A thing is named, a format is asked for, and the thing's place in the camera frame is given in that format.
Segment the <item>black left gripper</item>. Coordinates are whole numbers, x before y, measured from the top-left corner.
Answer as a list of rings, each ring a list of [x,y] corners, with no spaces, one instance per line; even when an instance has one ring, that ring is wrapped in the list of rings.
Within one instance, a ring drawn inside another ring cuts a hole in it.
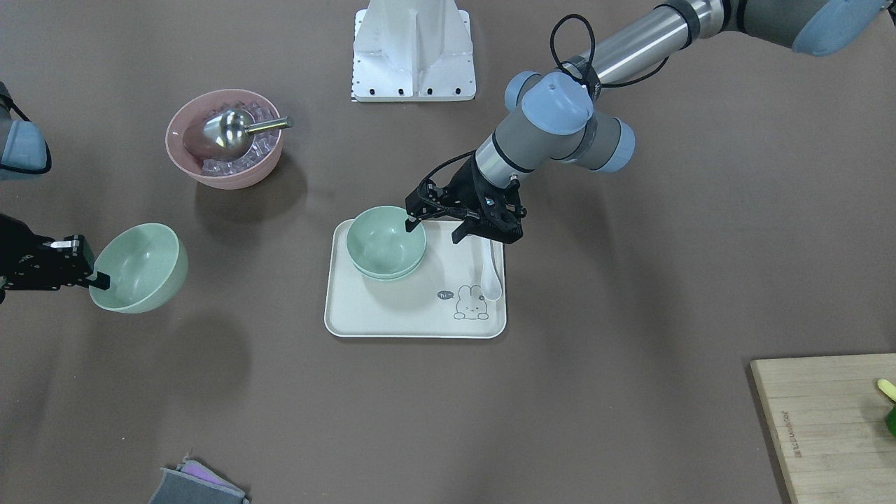
[[[446,186],[438,186],[432,176],[465,159]],[[467,236],[512,244],[524,236],[522,219],[527,210],[519,197],[519,182],[499,188],[487,181],[472,155],[459,155],[438,165],[405,198],[405,231],[412,233],[422,221],[448,216],[461,221],[451,233],[458,244]]]

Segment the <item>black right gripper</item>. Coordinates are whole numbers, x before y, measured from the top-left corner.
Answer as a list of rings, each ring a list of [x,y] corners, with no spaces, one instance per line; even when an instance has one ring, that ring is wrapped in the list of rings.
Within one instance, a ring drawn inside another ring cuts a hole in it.
[[[58,291],[79,285],[106,291],[107,274],[94,274],[95,255],[86,236],[60,241],[33,233],[22,221],[1,215],[1,300],[7,291]]]

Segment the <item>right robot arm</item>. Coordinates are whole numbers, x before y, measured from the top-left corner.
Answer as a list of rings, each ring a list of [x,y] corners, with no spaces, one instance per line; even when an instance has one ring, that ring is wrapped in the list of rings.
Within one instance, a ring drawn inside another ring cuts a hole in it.
[[[44,135],[1,85],[2,179],[29,181],[49,172],[52,156]],[[36,234],[21,220],[1,216],[2,293],[57,291],[62,286],[108,290],[110,277],[94,267],[95,255],[83,234],[56,240]]]

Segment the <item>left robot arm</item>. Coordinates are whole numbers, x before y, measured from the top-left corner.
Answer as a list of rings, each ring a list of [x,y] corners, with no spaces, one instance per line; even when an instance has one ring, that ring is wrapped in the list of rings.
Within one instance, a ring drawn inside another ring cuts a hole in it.
[[[602,90],[656,74],[676,51],[698,39],[736,31],[794,53],[831,55],[851,44],[893,1],[663,1],[582,54],[556,59],[547,73],[523,71],[505,90],[508,115],[445,186],[431,176],[407,196],[406,232],[448,216],[451,239],[475,235],[511,244],[524,236],[521,182],[548,160],[593,172],[624,168],[636,135],[621,119],[596,110]]]

